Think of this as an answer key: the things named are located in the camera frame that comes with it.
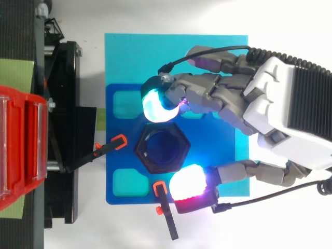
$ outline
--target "black clamp bar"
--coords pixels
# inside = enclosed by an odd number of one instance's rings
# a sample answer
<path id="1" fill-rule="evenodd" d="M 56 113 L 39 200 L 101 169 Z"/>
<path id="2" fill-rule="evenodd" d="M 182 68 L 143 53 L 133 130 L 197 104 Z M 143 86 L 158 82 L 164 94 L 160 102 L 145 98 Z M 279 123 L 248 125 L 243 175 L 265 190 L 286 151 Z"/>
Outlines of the black clamp bar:
<path id="1" fill-rule="evenodd" d="M 172 238 L 172 240 L 176 240 L 176 239 L 178 239 L 178 234 L 176 231 L 174 219 L 172 216 L 170 205 L 168 203 L 168 199 L 167 199 L 167 196 L 165 193 L 164 186 L 162 184 L 159 184 L 156 186 L 156 190 L 157 190 L 158 197 L 160 200 L 162 212 L 166 219 L 168 230 L 170 231 L 171 238 Z"/>
<path id="2" fill-rule="evenodd" d="M 102 155 L 105 155 L 114 149 L 118 150 L 126 145 L 127 145 L 127 139 L 125 136 L 121 134 L 113 138 L 110 143 L 105 144 L 99 148 L 97 147 L 97 149 L 93 153 L 87 154 L 86 156 L 74 162 L 72 165 L 67 166 L 66 171 L 71 173 L 77 170 L 78 168 L 82 167 L 83 165 L 92 162 L 94 159 L 101 157 Z"/>

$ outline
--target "metal rod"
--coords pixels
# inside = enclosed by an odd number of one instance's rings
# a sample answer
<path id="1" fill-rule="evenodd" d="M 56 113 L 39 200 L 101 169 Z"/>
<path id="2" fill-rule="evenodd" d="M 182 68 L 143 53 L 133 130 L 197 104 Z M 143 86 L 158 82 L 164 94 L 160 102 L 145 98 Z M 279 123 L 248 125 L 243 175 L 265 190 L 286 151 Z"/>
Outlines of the metal rod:
<path id="1" fill-rule="evenodd" d="M 58 171 L 58 170 L 60 170 L 58 162 L 56 161 L 47 162 L 47 171 Z"/>
<path id="2" fill-rule="evenodd" d="M 52 56 L 54 51 L 54 46 L 45 46 L 44 47 L 44 55 L 45 56 Z"/>

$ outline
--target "white table surface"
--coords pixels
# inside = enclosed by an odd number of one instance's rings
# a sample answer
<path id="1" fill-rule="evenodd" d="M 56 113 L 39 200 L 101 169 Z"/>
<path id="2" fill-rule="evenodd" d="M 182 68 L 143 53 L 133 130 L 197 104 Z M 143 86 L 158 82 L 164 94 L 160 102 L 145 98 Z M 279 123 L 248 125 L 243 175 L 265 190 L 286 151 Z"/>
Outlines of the white table surface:
<path id="1" fill-rule="evenodd" d="M 83 48 L 81 105 L 105 107 L 104 34 L 244 34 L 249 45 L 286 52 L 332 69 L 329 1 L 299 0 L 53 0 L 66 37 Z M 96 133 L 105 142 L 105 132 Z M 251 138 L 252 159 L 276 162 Z M 54 219 L 45 248 L 331 248 L 332 197 L 315 187 L 265 202 L 212 214 L 179 215 L 171 210 L 179 239 L 171 241 L 156 204 L 109 205 L 105 201 L 105 158 L 79 172 L 79 216 L 72 225 Z M 304 183 L 329 177 L 313 172 Z M 254 179 L 251 197 L 281 190 Z M 250 198 L 223 198 L 236 202 Z"/>

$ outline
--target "glowing fingertip sensor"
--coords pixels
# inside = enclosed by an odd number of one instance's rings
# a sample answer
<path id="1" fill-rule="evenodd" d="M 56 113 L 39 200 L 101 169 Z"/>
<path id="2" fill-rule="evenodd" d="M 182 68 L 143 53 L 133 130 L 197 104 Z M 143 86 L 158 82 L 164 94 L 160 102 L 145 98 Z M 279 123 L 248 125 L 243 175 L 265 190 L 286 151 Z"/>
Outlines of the glowing fingertip sensor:
<path id="1" fill-rule="evenodd" d="M 171 110 L 162 106 L 157 89 L 150 90 L 143 97 L 142 104 L 145 117 L 153 123 L 167 122 L 175 118 L 179 112 L 179 106 Z"/>
<path id="2" fill-rule="evenodd" d="M 169 189 L 174 201 L 204 194 L 206 179 L 203 168 L 197 164 L 182 168 L 172 176 Z"/>

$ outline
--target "red plastic container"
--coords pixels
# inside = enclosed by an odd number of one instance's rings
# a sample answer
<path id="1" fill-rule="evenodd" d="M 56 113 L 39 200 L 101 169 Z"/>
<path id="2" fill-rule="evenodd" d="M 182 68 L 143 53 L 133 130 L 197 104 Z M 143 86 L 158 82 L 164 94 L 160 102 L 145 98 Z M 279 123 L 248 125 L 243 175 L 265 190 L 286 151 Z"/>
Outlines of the red plastic container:
<path id="1" fill-rule="evenodd" d="M 0 211 L 46 177 L 47 102 L 0 86 Z"/>

